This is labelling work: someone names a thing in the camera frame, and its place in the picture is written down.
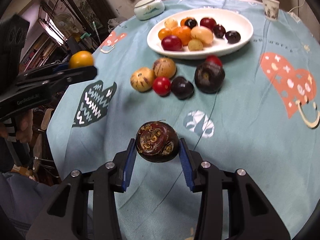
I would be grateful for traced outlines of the operator left hand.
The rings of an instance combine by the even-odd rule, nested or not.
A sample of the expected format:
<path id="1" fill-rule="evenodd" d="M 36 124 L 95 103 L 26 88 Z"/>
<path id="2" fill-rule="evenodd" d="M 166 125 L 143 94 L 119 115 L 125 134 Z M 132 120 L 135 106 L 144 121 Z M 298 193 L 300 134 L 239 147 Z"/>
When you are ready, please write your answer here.
<path id="1" fill-rule="evenodd" d="M 17 140 L 19 140 L 21 143 L 31 142 L 33 137 L 33 110 L 30 109 L 17 119 L 20 121 L 19 129 L 16 132 Z M 3 145 L 5 143 L 4 139 L 7 139 L 8 137 L 8 132 L 7 128 L 2 122 L 0 127 L 0 133 L 1 145 Z"/>

